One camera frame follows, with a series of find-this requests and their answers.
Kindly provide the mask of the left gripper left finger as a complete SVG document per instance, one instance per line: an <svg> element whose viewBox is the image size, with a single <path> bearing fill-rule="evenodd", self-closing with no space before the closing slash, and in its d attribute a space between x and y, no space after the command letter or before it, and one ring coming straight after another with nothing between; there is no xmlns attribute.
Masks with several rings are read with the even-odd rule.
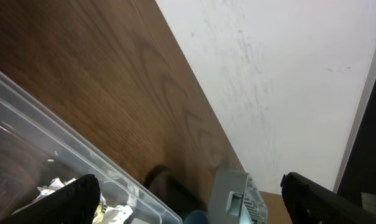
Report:
<svg viewBox="0 0 376 224"><path fill-rule="evenodd" d="M93 174L86 174L1 220L0 224L92 223L100 195L97 178Z"/></svg>

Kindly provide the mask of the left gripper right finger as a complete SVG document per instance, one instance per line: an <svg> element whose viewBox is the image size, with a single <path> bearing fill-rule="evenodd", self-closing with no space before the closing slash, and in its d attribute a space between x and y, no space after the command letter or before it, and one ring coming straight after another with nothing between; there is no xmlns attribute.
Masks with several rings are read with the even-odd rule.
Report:
<svg viewBox="0 0 376 224"><path fill-rule="evenodd" d="M293 224L376 224L376 215L296 172L285 174L280 187Z"/></svg>

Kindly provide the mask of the green yellow snack wrapper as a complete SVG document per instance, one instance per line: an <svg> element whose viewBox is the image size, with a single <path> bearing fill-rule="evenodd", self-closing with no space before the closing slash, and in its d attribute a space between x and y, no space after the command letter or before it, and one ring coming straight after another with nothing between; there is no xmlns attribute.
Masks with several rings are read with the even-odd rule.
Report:
<svg viewBox="0 0 376 224"><path fill-rule="evenodd" d="M100 200L94 213L93 224L98 224L103 221L107 208L106 202L104 200Z"/></svg>

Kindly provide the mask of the dark blue plate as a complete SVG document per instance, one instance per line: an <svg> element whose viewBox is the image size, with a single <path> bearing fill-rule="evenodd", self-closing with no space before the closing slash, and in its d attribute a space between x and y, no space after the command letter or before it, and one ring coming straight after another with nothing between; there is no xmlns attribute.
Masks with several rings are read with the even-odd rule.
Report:
<svg viewBox="0 0 376 224"><path fill-rule="evenodd" d="M209 224L207 214L202 210L194 210L181 215L183 224Z"/></svg>

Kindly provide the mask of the white tissue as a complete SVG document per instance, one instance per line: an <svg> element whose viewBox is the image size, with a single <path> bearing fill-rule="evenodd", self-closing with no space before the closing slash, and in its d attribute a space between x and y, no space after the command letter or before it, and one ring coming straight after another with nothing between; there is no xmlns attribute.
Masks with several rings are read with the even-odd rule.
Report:
<svg viewBox="0 0 376 224"><path fill-rule="evenodd" d="M124 224L132 215L133 209L128 205L108 207L101 224Z"/></svg>
<svg viewBox="0 0 376 224"><path fill-rule="evenodd" d="M21 211L21 210L23 210L23 209L31 206L32 204L36 203L37 201L39 201L39 200L41 200L41 199L49 196L50 194L56 192L57 190L60 190L61 188L63 188L64 186L66 186L66 185L74 182L75 180L76 180L76 178L72 178L72 179L70 179L68 181L63 181L62 182L60 180L60 178L57 177L57 178L52 179L50 181L49 185L44 185L42 187L37 187L37 190L39 191L39 195L35 199L33 199L33 201L30 204L28 204L28 205L26 205L26 206L24 206L22 208L19 208L19 209L15 210L12 214L15 214L15 213L17 213L17 212L19 212L19 211Z"/></svg>

